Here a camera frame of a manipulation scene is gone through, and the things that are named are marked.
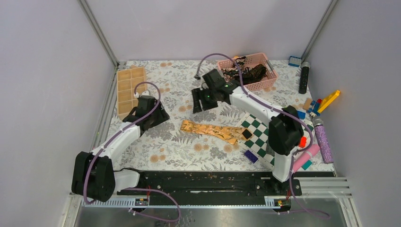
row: plastic basket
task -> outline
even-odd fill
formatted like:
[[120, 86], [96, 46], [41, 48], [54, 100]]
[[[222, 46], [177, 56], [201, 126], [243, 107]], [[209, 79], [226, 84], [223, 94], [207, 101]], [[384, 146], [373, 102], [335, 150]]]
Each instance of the plastic basket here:
[[[245, 87], [250, 91], [256, 91], [267, 87], [272, 87], [279, 77], [274, 69], [271, 69], [267, 64], [267, 57], [264, 53], [255, 53], [246, 55], [245, 65], [246, 67], [255, 67], [259, 64], [264, 65], [267, 68], [266, 76], [259, 82], [247, 84]], [[233, 62], [230, 60], [218, 61], [218, 69], [229, 69], [233, 67]]]

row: pink cylinder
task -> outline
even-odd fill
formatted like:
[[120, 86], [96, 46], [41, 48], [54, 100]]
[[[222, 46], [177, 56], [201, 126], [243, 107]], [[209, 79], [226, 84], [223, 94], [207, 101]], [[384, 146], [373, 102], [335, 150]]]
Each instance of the pink cylinder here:
[[292, 169], [294, 170], [294, 173], [296, 171], [298, 171], [298, 169], [301, 168], [301, 166], [303, 166], [310, 158], [315, 156], [317, 154], [317, 152], [319, 152], [319, 150], [320, 150], [319, 145], [312, 144], [311, 148], [304, 151], [304, 153], [301, 155], [301, 157], [299, 157], [295, 161], [294, 166], [292, 167]]

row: floral patterned mat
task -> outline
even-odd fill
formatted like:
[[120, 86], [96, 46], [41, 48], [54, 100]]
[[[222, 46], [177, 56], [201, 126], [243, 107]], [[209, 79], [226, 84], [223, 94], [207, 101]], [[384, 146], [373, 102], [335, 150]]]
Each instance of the floral patterned mat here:
[[[201, 81], [193, 78], [200, 61], [128, 61], [123, 69], [131, 65], [145, 67], [148, 81], [155, 83], [162, 92], [162, 104], [170, 120], [154, 127], [133, 142], [117, 159], [114, 169], [133, 167], [140, 170], [170, 171], [271, 171], [259, 163], [252, 164], [244, 156], [245, 150], [212, 136], [180, 131], [183, 120], [196, 123], [234, 126], [244, 116], [245, 111], [235, 106], [220, 103], [218, 108], [192, 114], [191, 90], [200, 87]], [[271, 61], [279, 78], [271, 88], [254, 93], [280, 106], [293, 105], [302, 108], [310, 97], [309, 90], [302, 95], [297, 92], [299, 77], [296, 67], [288, 66], [288, 61]], [[217, 68], [216, 61], [205, 61], [201, 75]], [[156, 90], [149, 86], [151, 95]], [[121, 120], [114, 108], [108, 136], [115, 133]], [[313, 157], [308, 171], [334, 171], [332, 164], [324, 164], [320, 153]]]

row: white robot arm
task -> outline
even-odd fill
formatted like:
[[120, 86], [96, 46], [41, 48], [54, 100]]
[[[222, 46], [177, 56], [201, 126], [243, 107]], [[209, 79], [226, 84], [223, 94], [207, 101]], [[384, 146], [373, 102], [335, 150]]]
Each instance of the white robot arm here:
[[154, 97], [141, 95], [138, 98], [138, 106], [134, 107], [128, 116], [123, 119], [123, 123], [117, 132], [91, 152], [82, 151], [77, 155], [71, 187], [73, 193], [83, 195], [89, 164], [100, 150], [102, 152], [96, 158], [89, 176], [86, 190], [88, 197], [99, 201], [107, 201], [113, 193], [138, 185], [140, 174], [137, 171], [123, 169], [115, 172], [113, 163], [146, 130], [170, 119], [163, 105], [159, 103], [155, 111], [148, 117], [133, 124], [133, 122], [149, 113], [157, 104], [158, 102]]
[[[282, 109], [282, 107], [273, 105], [256, 95], [253, 95], [253, 97], [259, 102], [251, 99], [244, 93], [238, 81], [232, 80], [226, 82], [217, 70], [212, 70], [202, 77], [208, 88], [196, 88], [192, 90], [193, 112], [197, 113], [202, 110], [215, 108], [218, 105], [217, 101], [223, 101], [246, 110], [266, 125], [269, 125], [267, 149], [272, 149], [275, 154], [273, 176], [280, 182], [287, 181], [292, 154], [297, 150], [297, 146], [304, 135], [301, 124], [260, 103], [265, 103], [267, 106], [274, 107], [275, 109]], [[296, 109], [292, 106], [283, 108], [282, 110], [298, 118]]]
[[[260, 103], [249, 98], [239, 86], [237, 81], [225, 82], [217, 70], [203, 76], [208, 88], [196, 88], [192, 90], [194, 101], [193, 112], [212, 109], [218, 106], [217, 101], [223, 101], [237, 106], [253, 114], [266, 125], [269, 125], [269, 138], [267, 149], [272, 149], [275, 154], [275, 168], [273, 176], [280, 182], [289, 178], [291, 157], [297, 148], [302, 136], [301, 125], [291, 118], [272, 111]], [[276, 109], [281, 107], [273, 105], [261, 98], [257, 99]], [[143, 121], [131, 125], [140, 117], [149, 113], [155, 107], [157, 101], [152, 96], [140, 96], [139, 104], [134, 107], [130, 114], [123, 120], [119, 130], [108, 138], [101, 146], [91, 152], [81, 152], [75, 160], [74, 175], [72, 180], [72, 192], [83, 194], [85, 176], [89, 163], [94, 159], [94, 154], [101, 152], [95, 161], [94, 168], [89, 176], [87, 185], [87, 196], [99, 201], [107, 201], [111, 195], [125, 188], [133, 188], [138, 185], [140, 174], [131, 169], [115, 172], [113, 162], [122, 155], [123, 151], [137, 140], [147, 129], [161, 124], [169, 119], [161, 103], [158, 108]], [[297, 117], [296, 109], [289, 106], [283, 111]]]

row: orange patterned cloth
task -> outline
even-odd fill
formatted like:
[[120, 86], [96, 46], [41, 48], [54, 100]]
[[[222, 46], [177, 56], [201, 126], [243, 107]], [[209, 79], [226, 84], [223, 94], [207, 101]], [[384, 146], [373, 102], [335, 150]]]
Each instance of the orange patterned cloth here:
[[249, 140], [253, 136], [252, 134], [249, 138], [246, 138], [243, 135], [245, 130], [247, 128], [196, 124], [189, 120], [183, 120], [181, 125], [181, 131], [215, 136], [232, 145], [237, 144], [238, 140]]

